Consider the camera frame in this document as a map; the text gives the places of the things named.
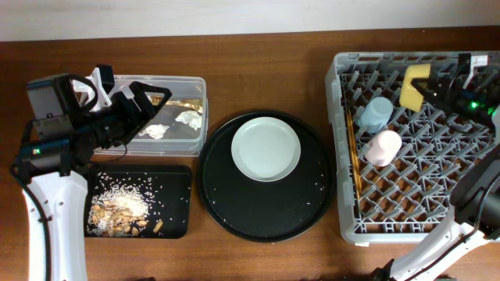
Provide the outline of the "yellow bowl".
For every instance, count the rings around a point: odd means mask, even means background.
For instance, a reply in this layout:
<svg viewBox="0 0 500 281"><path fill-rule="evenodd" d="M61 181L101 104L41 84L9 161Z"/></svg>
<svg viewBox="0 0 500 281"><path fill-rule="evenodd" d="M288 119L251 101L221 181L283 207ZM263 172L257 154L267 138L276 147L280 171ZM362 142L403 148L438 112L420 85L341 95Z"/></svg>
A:
<svg viewBox="0 0 500 281"><path fill-rule="evenodd" d="M409 66L405 76L399 97L400 106L419 112L423 104L423 95L411 84L415 78L428 78L430 75L430 64Z"/></svg>

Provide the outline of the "gold snack wrapper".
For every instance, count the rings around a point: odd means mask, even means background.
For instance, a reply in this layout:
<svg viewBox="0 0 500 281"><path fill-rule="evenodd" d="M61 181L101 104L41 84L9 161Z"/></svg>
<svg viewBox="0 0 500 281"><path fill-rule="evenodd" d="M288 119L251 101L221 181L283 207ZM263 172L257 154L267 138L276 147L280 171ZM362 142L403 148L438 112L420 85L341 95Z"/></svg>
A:
<svg viewBox="0 0 500 281"><path fill-rule="evenodd" d="M159 95L150 95L149 100L153 105L158 105L163 99L162 96ZM169 100L166 105L178 105L185 108L190 108L198 113L203 112L203 100L202 99L179 99L179 100Z"/></svg>

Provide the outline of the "light blue plastic cup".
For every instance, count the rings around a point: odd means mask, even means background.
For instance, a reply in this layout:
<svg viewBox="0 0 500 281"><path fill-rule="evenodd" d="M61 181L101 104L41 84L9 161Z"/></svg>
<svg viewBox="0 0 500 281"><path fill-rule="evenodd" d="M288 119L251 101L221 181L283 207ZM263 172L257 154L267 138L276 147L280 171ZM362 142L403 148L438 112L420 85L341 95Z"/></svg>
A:
<svg viewBox="0 0 500 281"><path fill-rule="evenodd" d="M362 112L357 124L365 127L367 133L377 133L388 124L393 112L393 105L388 98L374 98Z"/></svg>

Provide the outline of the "pink plastic cup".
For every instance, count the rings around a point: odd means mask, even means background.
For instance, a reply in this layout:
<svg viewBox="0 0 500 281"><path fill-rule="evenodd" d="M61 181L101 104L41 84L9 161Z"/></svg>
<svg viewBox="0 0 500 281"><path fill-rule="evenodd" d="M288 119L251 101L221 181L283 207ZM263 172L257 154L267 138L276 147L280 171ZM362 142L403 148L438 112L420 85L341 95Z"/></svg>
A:
<svg viewBox="0 0 500 281"><path fill-rule="evenodd" d="M370 142L365 154L366 160L375 166L389 165L402 147L402 139L393 130L383 130Z"/></svg>

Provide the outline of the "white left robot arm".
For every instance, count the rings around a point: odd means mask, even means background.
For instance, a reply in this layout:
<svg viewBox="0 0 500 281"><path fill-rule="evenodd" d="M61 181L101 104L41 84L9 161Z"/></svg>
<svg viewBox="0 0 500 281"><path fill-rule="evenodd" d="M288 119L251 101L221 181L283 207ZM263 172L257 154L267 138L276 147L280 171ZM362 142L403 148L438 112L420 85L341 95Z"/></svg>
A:
<svg viewBox="0 0 500 281"><path fill-rule="evenodd" d="M36 117L9 171L27 204L31 280L87 279L84 174L95 149L129 144L172 96L166 87L133 81L127 98L113 86L76 74L27 86Z"/></svg>

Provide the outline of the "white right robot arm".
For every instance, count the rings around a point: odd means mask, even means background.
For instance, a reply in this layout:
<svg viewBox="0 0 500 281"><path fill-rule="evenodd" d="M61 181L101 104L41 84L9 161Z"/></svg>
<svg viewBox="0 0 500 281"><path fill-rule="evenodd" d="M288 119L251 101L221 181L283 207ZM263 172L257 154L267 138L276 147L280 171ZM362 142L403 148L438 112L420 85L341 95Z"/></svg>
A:
<svg viewBox="0 0 500 281"><path fill-rule="evenodd" d="M429 101L499 131L499 103L472 98L455 74L431 76L429 64L407 68L400 103L417 111ZM471 250L499 237L499 147L495 146L455 186L444 219L407 255L375 269L371 280L435 280Z"/></svg>

